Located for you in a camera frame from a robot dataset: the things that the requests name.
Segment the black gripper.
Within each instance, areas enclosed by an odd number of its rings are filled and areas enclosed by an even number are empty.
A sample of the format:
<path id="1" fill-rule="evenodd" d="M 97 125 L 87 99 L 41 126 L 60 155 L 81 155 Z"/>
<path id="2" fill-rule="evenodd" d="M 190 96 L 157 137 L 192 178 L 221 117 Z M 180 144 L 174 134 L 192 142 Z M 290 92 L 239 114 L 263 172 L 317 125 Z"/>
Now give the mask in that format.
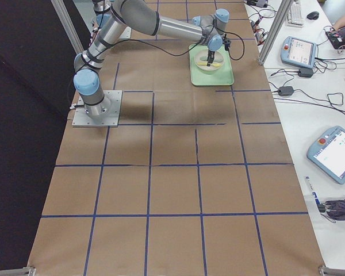
<path id="1" fill-rule="evenodd" d="M 215 51 L 211 51 L 211 50 L 208 51 L 208 58 L 207 58 L 207 66 L 208 67 L 210 67 L 210 64 L 213 64 L 214 55 L 215 55 Z"/>

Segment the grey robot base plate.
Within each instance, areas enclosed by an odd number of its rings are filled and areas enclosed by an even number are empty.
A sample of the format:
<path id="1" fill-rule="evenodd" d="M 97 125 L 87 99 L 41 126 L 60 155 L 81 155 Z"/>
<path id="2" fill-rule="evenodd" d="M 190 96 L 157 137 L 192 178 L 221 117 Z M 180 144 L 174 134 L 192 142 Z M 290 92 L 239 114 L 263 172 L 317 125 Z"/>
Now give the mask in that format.
<path id="1" fill-rule="evenodd" d="M 98 105 L 86 105 L 79 96 L 72 119 L 73 127 L 118 127 L 122 102 L 121 90 L 104 90 Z"/>

